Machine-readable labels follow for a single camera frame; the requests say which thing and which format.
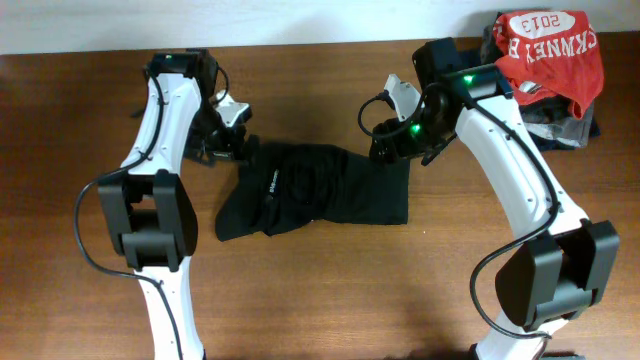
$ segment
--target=black joint housing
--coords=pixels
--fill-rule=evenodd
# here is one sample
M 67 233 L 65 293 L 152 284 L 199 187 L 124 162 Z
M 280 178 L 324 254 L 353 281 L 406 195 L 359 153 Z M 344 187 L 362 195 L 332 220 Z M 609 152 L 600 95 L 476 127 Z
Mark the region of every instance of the black joint housing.
M 218 62 L 207 49 L 187 49 L 184 53 L 158 53 L 147 65 L 149 71 L 160 74 L 182 74 L 195 78 L 203 99 L 209 99 L 215 91 Z
M 619 243 L 609 221 L 527 241 L 496 275 L 502 309 L 526 331 L 575 319 L 602 299 Z
M 428 41 L 411 56 L 420 89 L 434 83 L 439 75 L 463 69 L 453 38 Z
M 168 266 L 175 272 L 195 252 L 198 221 L 177 174 L 111 177 L 99 184 L 98 194 L 113 247 L 129 267 Z M 135 209 L 144 196 L 153 198 L 155 209 Z

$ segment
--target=white lettering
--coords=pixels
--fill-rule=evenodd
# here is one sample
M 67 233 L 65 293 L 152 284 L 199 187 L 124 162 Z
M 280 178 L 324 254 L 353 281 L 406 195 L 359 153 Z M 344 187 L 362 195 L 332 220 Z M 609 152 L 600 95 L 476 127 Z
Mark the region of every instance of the white lettering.
M 556 56 L 560 56 L 560 44 L 558 44 L 558 39 L 553 39 L 553 43 L 551 43 L 551 40 L 547 41 L 547 52 L 549 53 L 549 57 L 553 57 L 554 53 Z
M 520 59 L 520 56 L 518 56 L 518 44 L 520 44 L 520 38 L 514 37 L 509 42 L 509 56 L 514 59 Z
M 582 54 L 587 52 L 587 31 L 586 30 L 582 34 L 578 34 L 578 36 L 576 36 L 576 41 L 578 41 L 578 45 L 579 45 L 579 47 L 576 49 L 576 54 Z
M 273 172 L 273 180 L 271 181 L 271 186 L 269 186 L 269 192 L 272 194 L 276 192 L 276 180 L 278 180 L 278 169 Z
M 560 41 L 562 42 L 562 55 L 571 57 L 573 56 L 573 36 L 571 36 L 568 40 L 569 43 L 567 44 L 565 38 L 560 39 Z
M 589 35 L 593 37 L 593 42 L 589 43 L 589 49 L 593 49 L 598 44 L 598 39 L 596 39 L 596 33 L 593 31 L 589 31 Z
M 513 32 L 532 40 L 570 30 L 575 23 L 575 17 L 563 11 L 537 11 L 509 19 Z
M 536 50 L 536 60 L 547 57 L 547 54 L 544 53 L 544 42 L 533 44 L 533 48 Z
M 525 44 L 525 46 L 527 47 L 527 62 L 528 63 L 535 62 L 536 60 L 531 57 L 531 51 L 529 51 L 529 49 L 531 48 L 531 45 L 530 44 Z

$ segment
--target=wooden table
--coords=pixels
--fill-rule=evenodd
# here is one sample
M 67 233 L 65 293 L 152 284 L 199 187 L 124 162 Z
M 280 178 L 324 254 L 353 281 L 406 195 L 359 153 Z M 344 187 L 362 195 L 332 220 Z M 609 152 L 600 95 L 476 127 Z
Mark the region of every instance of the wooden table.
M 585 150 L 545 153 L 594 221 L 621 237 L 601 305 L 551 343 L 590 359 L 640 358 L 640 36 L 600 36 L 606 87 L 603 136 Z M 249 132 L 264 140 L 332 143 L 366 154 L 360 105 L 389 73 L 417 83 L 411 54 L 423 42 L 212 49 L 231 94 L 249 102 Z M 477 39 L 459 41 L 462 48 Z M 72 205 L 95 175 L 120 164 L 146 101 L 141 67 L 153 51 L 0 57 L 0 358 L 149 359 L 152 338 L 139 285 L 92 270 L 71 231 Z M 384 105 L 366 123 L 392 115 Z M 191 288 L 200 338 L 213 359 L 365 359 L 466 350 L 488 327 L 468 294 L 472 268 L 511 240 L 502 208 L 459 141 L 427 168 L 412 163 L 410 219 L 383 227 L 315 222 L 268 238 L 220 243 L 214 218 L 234 188 L 232 164 L 185 161 L 182 179 L 200 238 Z M 97 196 L 81 217 L 90 252 L 124 268 Z M 498 304 L 493 274 L 479 294 Z

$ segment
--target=white wall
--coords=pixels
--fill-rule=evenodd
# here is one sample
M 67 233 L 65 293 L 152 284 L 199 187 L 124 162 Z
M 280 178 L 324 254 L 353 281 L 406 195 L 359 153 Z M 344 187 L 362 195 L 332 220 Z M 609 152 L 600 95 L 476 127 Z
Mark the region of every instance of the white wall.
M 497 10 L 531 7 L 640 29 L 639 0 L 0 0 L 0 53 L 479 36 Z

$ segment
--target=pile of clothes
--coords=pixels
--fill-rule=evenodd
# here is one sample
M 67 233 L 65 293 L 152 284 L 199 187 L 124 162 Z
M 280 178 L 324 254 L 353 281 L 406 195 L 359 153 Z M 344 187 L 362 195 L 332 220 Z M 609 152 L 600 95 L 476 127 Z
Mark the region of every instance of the pile of clothes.
M 583 148 L 600 134 L 593 101 L 604 71 L 583 11 L 498 14 L 485 28 L 480 63 L 495 63 L 509 80 L 540 150 Z

